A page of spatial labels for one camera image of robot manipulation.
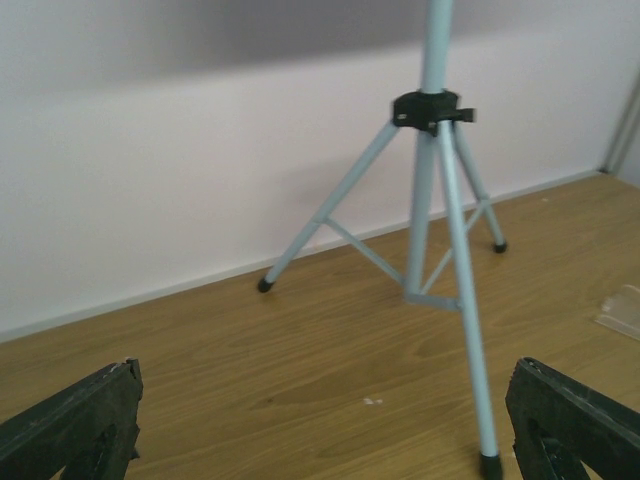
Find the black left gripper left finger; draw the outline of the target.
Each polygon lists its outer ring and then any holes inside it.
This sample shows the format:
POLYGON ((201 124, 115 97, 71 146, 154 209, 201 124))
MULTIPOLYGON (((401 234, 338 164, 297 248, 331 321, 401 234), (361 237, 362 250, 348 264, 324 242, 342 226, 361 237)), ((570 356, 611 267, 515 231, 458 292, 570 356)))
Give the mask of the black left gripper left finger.
POLYGON ((139 457, 139 362, 109 364, 1 424, 3 479, 122 479, 139 457))

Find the clear plastic metronome cover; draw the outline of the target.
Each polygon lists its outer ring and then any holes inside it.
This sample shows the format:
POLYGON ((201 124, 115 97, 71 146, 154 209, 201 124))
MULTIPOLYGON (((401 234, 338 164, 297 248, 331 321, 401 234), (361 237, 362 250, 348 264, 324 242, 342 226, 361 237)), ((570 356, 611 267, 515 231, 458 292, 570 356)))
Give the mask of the clear plastic metronome cover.
POLYGON ((639 339, 639 288, 624 284, 602 304, 595 321, 620 334, 639 339))

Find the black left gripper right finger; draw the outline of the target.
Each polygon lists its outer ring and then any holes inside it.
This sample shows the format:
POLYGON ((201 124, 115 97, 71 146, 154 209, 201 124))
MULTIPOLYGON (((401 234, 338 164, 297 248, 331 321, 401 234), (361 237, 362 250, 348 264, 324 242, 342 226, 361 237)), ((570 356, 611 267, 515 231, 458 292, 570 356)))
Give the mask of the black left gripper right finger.
POLYGON ((506 407, 524 479, 639 477, 639 413, 548 365, 516 362, 506 407))

